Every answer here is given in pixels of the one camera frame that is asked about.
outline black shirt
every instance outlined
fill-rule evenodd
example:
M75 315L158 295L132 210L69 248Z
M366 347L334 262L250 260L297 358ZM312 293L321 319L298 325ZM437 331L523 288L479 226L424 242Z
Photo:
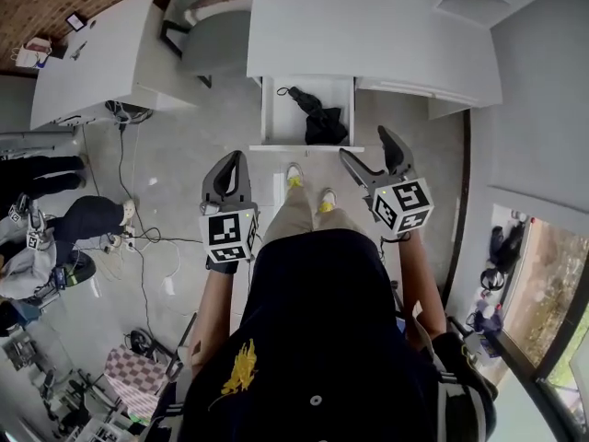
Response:
M435 440L438 378L398 330L369 238L278 239L240 328L191 385L179 440Z

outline forearm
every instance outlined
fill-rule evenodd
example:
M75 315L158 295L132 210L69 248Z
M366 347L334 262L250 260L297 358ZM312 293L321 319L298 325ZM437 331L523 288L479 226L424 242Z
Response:
M194 377L229 338L232 292L233 275L209 272L189 348Z
M432 270L427 262L420 234L411 231L411 238L398 244L403 276L403 306L410 341L419 340L414 332L412 311L419 301L422 307L418 321L434 339L445 332L445 313Z

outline beige pants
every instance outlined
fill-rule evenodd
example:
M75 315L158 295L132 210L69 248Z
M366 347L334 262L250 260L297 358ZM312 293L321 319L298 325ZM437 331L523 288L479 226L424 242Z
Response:
M318 227L313 228L313 216L306 198L305 188L291 188L286 195L283 207L268 226L263 245L265 246L276 239L305 234L313 230L351 229L365 234L340 208L335 208L327 213L317 212L316 218Z

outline pants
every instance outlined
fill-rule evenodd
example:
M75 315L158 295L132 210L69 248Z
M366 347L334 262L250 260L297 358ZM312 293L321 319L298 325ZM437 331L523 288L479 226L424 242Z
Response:
M80 178L67 173L44 179L44 175L68 170L83 170L84 162L80 157L26 157L0 162L0 179L4 183L2 200L0 200L0 217L8 215L10 206L21 193L31 200L41 196L74 190L80 184Z
M316 219L318 227L313 228L313 216L309 201L306 198L305 188L291 188L286 195L286 201L282 208L268 226L263 246L276 239L305 234L313 230L351 229L365 234L340 208L335 208L327 213L317 212Z
M67 262L79 239L99 238L104 234L121 234L124 217L122 204L103 196L83 196L75 201L67 213L53 219L53 239L57 248L57 265Z

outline black pants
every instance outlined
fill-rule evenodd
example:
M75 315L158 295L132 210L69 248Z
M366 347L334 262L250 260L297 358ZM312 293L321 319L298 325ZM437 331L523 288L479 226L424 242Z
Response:
M0 199L0 218L8 215L10 206L21 193L31 200L41 196L74 190L80 184L80 178L67 173L44 179L44 175L68 170L82 170L84 163L80 157L27 157L0 162L0 179L4 184Z
M49 221L57 249L57 265L67 262L79 239L99 238L104 234L121 234L124 216L122 204L102 196L83 196L75 201L63 217ZM25 242L6 242L0 246L5 263L25 249Z

